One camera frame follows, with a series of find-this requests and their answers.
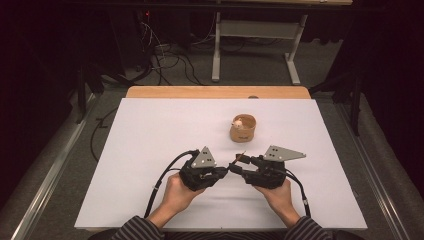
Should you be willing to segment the white board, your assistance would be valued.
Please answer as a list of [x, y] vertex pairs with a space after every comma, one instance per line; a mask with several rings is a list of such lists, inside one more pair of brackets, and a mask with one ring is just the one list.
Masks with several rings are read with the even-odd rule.
[[[256, 119], [250, 142], [230, 138], [239, 114]], [[120, 227], [143, 215], [159, 176], [170, 163], [182, 166], [187, 150], [207, 146], [217, 164], [226, 166], [238, 153], [258, 156], [270, 145], [306, 155], [286, 164], [298, 179], [292, 185], [297, 211], [308, 203], [324, 228], [366, 228], [317, 103], [310, 99], [123, 99], [75, 225]]]

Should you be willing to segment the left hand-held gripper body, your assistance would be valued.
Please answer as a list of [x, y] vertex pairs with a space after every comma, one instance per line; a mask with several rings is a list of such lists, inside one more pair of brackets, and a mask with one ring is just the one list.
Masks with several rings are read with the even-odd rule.
[[185, 162], [179, 175], [184, 185], [196, 191], [212, 187], [218, 180], [214, 175], [214, 169], [218, 167], [207, 146], [202, 150], [195, 150], [192, 157]]

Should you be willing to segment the person's right hand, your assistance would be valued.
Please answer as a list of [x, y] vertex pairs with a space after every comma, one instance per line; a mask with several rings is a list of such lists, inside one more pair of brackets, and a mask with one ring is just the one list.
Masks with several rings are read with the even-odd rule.
[[267, 189], [255, 186], [263, 194], [271, 209], [278, 215], [288, 215], [294, 209], [291, 198], [291, 183], [285, 180], [280, 187]]

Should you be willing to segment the wooden table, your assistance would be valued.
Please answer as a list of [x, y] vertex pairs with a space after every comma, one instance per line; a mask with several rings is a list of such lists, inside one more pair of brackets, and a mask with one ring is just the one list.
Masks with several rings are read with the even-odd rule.
[[310, 99], [302, 86], [133, 86], [127, 98]]

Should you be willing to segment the person's left hand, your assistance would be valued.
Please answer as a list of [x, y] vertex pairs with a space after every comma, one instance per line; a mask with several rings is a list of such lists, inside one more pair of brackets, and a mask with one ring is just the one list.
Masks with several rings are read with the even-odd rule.
[[193, 199], [203, 192], [204, 189], [196, 191], [189, 189], [178, 173], [173, 174], [167, 180], [160, 208], [169, 215], [176, 215], [188, 208]]

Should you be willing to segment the black metal stand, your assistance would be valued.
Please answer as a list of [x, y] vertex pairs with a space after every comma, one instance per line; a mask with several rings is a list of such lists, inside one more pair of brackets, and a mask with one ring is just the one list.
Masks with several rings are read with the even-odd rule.
[[358, 136], [361, 87], [362, 79], [360, 75], [354, 71], [349, 71], [309, 88], [308, 92], [313, 95], [317, 92], [333, 91], [332, 100], [334, 103], [348, 102], [350, 104], [350, 127], [353, 133]]
[[82, 122], [87, 113], [88, 100], [86, 97], [86, 88], [89, 88], [92, 94], [102, 94], [104, 92], [104, 86], [102, 84], [100, 70], [97, 64], [87, 63], [85, 65], [81, 65], [77, 71], [77, 124]]

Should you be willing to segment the round wooden pen holder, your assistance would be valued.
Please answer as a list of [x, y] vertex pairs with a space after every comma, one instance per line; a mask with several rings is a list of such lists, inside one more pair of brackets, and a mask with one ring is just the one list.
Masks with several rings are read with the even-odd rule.
[[246, 143], [253, 140], [256, 130], [256, 119], [249, 114], [239, 114], [232, 120], [230, 138], [236, 143]]

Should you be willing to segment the desk with white metal frame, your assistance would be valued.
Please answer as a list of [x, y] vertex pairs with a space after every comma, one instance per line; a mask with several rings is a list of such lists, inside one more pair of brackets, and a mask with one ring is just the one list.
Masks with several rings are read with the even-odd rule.
[[[349, 6], [353, 0], [235, 0], [241, 3], [276, 3], [293, 4], [299, 6]], [[221, 53], [220, 43], [222, 37], [267, 38], [285, 39], [292, 41], [289, 52], [284, 54], [285, 63], [289, 72], [291, 83], [300, 85], [300, 79], [294, 63], [300, 39], [302, 37], [308, 15], [303, 14], [297, 22], [264, 22], [251, 20], [222, 20], [221, 13], [215, 13], [215, 46], [212, 63], [213, 82], [220, 80]]]

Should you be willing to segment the aluminium floor rail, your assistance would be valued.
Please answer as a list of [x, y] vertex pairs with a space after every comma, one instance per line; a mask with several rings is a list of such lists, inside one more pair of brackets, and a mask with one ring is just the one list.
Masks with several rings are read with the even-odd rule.
[[343, 104], [336, 104], [338, 114], [340, 115], [344, 125], [346, 126], [349, 135], [355, 145], [355, 148], [360, 156], [362, 168], [369, 185], [373, 191], [379, 208], [390, 228], [390, 231], [395, 240], [411, 240], [402, 220], [399, 217], [398, 211], [395, 208], [394, 202], [385, 189], [377, 171], [375, 170], [371, 158], [365, 149], [365, 145], [358, 135], [355, 134], [350, 125], [348, 111]]
[[18, 211], [19, 223], [6, 240], [28, 240], [47, 206], [68, 163], [68, 156], [78, 141], [87, 117], [100, 94], [83, 98], [85, 110], [77, 107], [54, 134], [13, 193], [10, 203]]

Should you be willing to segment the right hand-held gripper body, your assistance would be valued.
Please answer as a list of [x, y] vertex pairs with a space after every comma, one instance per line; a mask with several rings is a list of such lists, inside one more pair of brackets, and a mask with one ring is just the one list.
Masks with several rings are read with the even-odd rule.
[[275, 189], [282, 186], [287, 177], [296, 180], [294, 174], [286, 169], [285, 162], [305, 157], [302, 152], [270, 145], [263, 155], [247, 158], [246, 163], [253, 164], [257, 169], [245, 170], [244, 180], [253, 186]]

